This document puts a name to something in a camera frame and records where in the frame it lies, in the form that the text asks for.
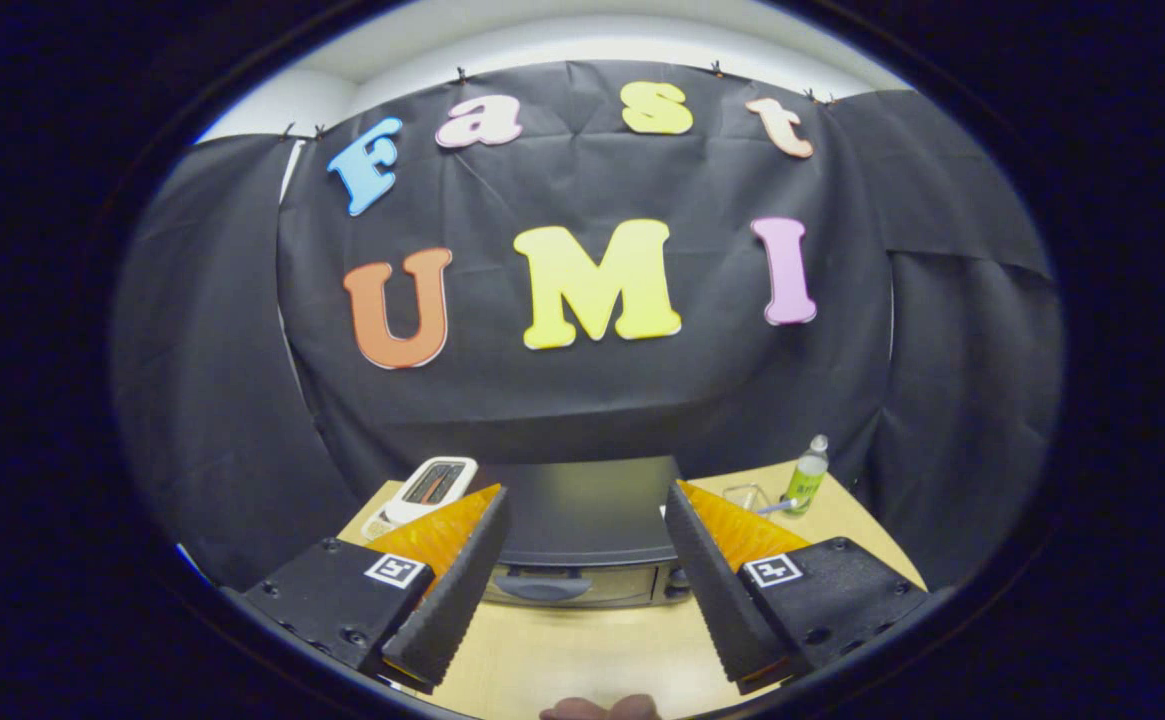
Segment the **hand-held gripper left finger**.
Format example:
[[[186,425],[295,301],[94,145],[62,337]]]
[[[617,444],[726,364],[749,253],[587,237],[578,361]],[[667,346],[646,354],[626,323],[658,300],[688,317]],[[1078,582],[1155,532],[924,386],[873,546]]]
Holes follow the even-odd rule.
[[[367,544],[318,541],[240,606],[336,665],[428,694],[466,638],[509,525],[506,490],[490,486]]]

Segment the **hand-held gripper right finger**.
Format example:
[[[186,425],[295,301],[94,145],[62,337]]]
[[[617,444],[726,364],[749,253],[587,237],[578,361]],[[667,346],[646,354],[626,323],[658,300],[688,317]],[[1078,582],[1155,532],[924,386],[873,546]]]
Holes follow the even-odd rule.
[[[725,678],[743,694],[836,664],[933,606],[856,541],[807,542],[683,480],[664,520]]]

